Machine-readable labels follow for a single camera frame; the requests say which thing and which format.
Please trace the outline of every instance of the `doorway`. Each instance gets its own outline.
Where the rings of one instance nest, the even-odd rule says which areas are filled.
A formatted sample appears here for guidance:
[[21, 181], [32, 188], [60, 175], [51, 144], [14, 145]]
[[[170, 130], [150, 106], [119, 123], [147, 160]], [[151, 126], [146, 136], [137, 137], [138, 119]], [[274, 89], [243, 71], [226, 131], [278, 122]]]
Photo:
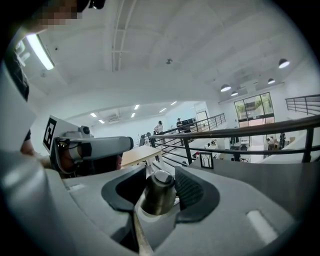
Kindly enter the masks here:
[[[264, 125], [265, 119], [253, 119], [249, 121], [249, 126], [260, 126]], [[264, 136], [263, 135], [256, 135], [256, 136], [251, 136], [251, 146], [262, 146], [264, 145]]]
[[[196, 113], [196, 117], [198, 118], [198, 121], [207, 119], [207, 118], [208, 118], [207, 111], [201, 111], [201, 112], [199, 112], [199, 113]], [[208, 122], [207, 120], [206, 120], [206, 121], [203, 121], [202, 124], [203, 124], [203, 125], [206, 125], [207, 122]]]

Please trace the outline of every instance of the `ceiling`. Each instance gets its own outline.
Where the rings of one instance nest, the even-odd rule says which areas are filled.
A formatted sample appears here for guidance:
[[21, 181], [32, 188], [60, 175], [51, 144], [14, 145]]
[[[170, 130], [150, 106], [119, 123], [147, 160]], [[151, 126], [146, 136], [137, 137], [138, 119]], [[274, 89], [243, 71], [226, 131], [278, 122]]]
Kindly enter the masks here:
[[[152, 93], [161, 79], [150, 79], [143, 86], [139, 82], [141, 86], [132, 88], [136, 70], [146, 75], [162, 71], [162, 79], [166, 72], [175, 74], [176, 79], [170, 76], [172, 95], [186, 101], [193, 100], [195, 88], [198, 97], [206, 100], [214, 95], [219, 101], [230, 99], [235, 90], [241, 96], [264, 89], [269, 78], [282, 83], [308, 52], [284, 17], [262, 0], [106, 0], [102, 10], [86, 9], [81, 19], [68, 20], [39, 35], [54, 69], [45, 70], [25, 42], [31, 53], [23, 68], [30, 83], [30, 100], [46, 102], [51, 95], [86, 92], [98, 84], [94, 79], [98, 73], [105, 75], [104, 81], [112, 80], [99, 85], [107, 86], [109, 92], [136, 88], [142, 95], [141, 104], [150, 98], [155, 103], [168, 100]], [[290, 61], [287, 68], [278, 68], [281, 58]], [[128, 73], [130, 79], [122, 82], [120, 77]], [[192, 87], [179, 81], [182, 74], [193, 79]], [[89, 76], [90, 82], [80, 85]], [[232, 90], [220, 92], [223, 84]], [[112, 105], [106, 102], [105, 107], [129, 115], [131, 107], [118, 108], [127, 106], [127, 101], [120, 97]], [[105, 118], [110, 112], [100, 114]]]
[[113, 109], [105, 109], [94, 111], [96, 117], [90, 115], [90, 113], [82, 114], [69, 118], [68, 122], [71, 122], [78, 126], [96, 126], [101, 125], [99, 120], [103, 120], [105, 124], [115, 124], [123, 121], [133, 121], [139, 119], [145, 119], [156, 116], [163, 116], [168, 111], [178, 107], [181, 102], [177, 102], [171, 105], [172, 102], [161, 102], [152, 104], [142, 104], [139, 105], [138, 109], [134, 110], [135, 106], [125, 106]]

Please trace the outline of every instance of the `cable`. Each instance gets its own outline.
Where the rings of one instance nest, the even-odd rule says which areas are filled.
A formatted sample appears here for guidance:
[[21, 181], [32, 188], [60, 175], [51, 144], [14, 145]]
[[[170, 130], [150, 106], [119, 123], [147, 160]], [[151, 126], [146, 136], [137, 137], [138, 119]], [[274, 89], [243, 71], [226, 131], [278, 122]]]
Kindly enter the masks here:
[[77, 148], [79, 145], [77, 144], [76, 146], [73, 146], [73, 147], [68, 147], [66, 148], [67, 146], [65, 146], [62, 150], [65, 151], [65, 150], [72, 150], [72, 149], [75, 149]]

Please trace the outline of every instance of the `ceiling light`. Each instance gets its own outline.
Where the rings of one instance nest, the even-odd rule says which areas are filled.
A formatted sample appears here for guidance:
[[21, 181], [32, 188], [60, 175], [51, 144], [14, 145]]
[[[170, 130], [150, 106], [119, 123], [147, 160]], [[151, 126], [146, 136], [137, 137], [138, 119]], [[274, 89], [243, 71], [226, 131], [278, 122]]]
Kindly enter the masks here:
[[54, 65], [45, 52], [38, 36], [36, 34], [30, 34], [26, 36], [26, 39], [28, 40], [35, 54], [38, 56], [45, 68], [47, 70], [52, 70], [54, 68]]
[[273, 79], [273, 78], [270, 78], [269, 80], [268, 80], [268, 85], [271, 85], [271, 84], [273, 84], [275, 82], [275, 80]]
[[287, 67], [290, 64], [290, 61], [288, 61], [285, 58], [282, 58], [279, 60], [279, 69], [283, 69], [285, 67]]
[[231, 89], [230, 85], [224, 84], [221, 86], [221, 92], [226, 92], [230, 89]]

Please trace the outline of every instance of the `white wall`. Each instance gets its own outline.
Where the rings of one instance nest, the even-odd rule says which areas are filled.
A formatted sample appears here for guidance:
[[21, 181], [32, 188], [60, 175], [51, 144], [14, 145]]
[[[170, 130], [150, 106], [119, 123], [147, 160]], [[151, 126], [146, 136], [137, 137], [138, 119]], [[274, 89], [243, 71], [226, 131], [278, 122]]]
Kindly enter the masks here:
[[175, 107], [174, 109], [168, 111], [165, 114], [165, 118], [167, 120], [167, 124], [163, 124], [163, 129], [168, 130], [173, 126], [177, 127], [177, 119], [181, 118], [181, 120], [186, 120], [190, 118], [197, 118], [197, 112], [195, 109], [195, 104], [197, 101], [186, 101]]
[[299, 118], [307, 118], [310, 117], [312, 115], [307, 115], [307, 113], [303, 113], [303, 112], [295, 112], [294, 110], [289, 110], [288, 111], [288, 119], [289, 120], [295, 120], [295, 119], [299, 119]]
[[288, 120], [288, 110], [285, 98], [287, 98], [287, 92], [285, 90], [285, 85], [279, 84], [273, 87], [269, 87], [263, 90], [257, 90], [252, 93], [248, 93], [243, 96], [235, 97], [232, 100], [227, 100], [225, 102], [220, 102], [221, 113], [224, 113], [225, 120], [229, 123], [230, 128], [239, 127], [238, 116], [235, 107], [236, 101], [240, 101], [249, 97], [253, 97], [259, 94], [270, 93], [273, 112], [274, 112], [274, 121], [281, 122]]
[[320, 94], [320, 69], [310, 55], [285, 79], [285, 90], [286, 98]]
[[205, 103], [208, 109], [209, 117], [214, 117], [223, 113], [217, 100], [207, 100]]
[[52, 90], [42, 100], [30, 96], [29, 103], [37, 112], [37, 119], [31, 127], [34, 149], [37, 152], [43, 151], [42, 138], [50, 115], [65, 120], [108, 108], [133, 106], [136, 103], [203, 101], [218, 98], [213, 88], [207, 93], [195, 90], [195, 85], [200, 85], [199, 83], [187, 72], [173, 71], [171, 67], [165, 67], [121, 72], [96, 71], [73, 79], [68, 86], [57, 85], [60, 87]]
[[197, 113], [206, 111], [207, 116], [210, 117], [206, 102], [199, 101], [194, 104], [194, 108], [195, 108], [195, 112], [197, 112]]
[[134, 143], [137, 142], [138, 134], [146, 134], [150, 132], [153, 134], [155, 126], [159, 121], [163, 123], [163, 129], [165, 130], [165, 125], [167, 119], [165, 116], [157, 116], [146, 119], [122, 121], [114, 124], [101, 124], [95, 125], [91, 128], [91, 133], [95, 138], [101, 137], [113, 137], [113, 136], [129, 136], [132, 137]]

